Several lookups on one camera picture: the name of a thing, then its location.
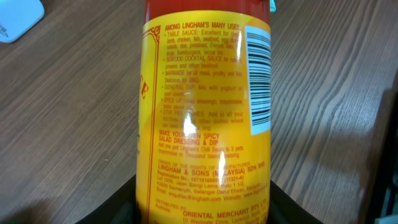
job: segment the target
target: white object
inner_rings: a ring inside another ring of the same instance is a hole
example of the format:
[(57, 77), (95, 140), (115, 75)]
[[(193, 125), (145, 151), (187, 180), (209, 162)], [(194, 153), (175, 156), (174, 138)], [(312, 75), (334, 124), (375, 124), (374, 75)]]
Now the white object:
[(15, 41), (43, 16), (39, 0), (0, 0), (0, 42)]

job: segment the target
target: yellow label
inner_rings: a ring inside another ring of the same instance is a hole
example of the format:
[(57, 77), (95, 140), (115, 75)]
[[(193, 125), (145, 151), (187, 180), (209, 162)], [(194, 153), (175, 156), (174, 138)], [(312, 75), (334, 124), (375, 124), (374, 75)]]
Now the yellow label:
[(142, 223), (265, 223), (270, 27), (224, 11), (144, 25), (136, 197)]

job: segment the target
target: product label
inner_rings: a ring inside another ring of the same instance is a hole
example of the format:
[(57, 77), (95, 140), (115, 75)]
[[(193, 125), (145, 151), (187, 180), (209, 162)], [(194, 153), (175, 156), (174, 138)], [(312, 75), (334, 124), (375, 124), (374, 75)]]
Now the product label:
[(270, 27), (187, 11), (142, 36), (136, 197), (142, 223), (265, 223)]

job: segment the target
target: table surface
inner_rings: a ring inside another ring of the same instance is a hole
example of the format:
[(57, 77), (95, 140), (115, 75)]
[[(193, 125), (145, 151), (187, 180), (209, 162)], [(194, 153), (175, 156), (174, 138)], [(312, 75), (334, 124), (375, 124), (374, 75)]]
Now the table surface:
[[(0, 220), (73, 223), (136, 172), (143, 1), (42, 0), (0, 45)], [(357, 223), (398, 68), (398, 1), (284, 0), (272, 15), (272, 180)]]

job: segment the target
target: bottle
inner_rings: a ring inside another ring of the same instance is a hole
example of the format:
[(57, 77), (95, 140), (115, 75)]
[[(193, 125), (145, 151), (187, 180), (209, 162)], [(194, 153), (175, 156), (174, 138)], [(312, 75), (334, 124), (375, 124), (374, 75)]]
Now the bottle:
[(147, 0), (137, 205), (141, 223), (265, 223), (270, 2)]

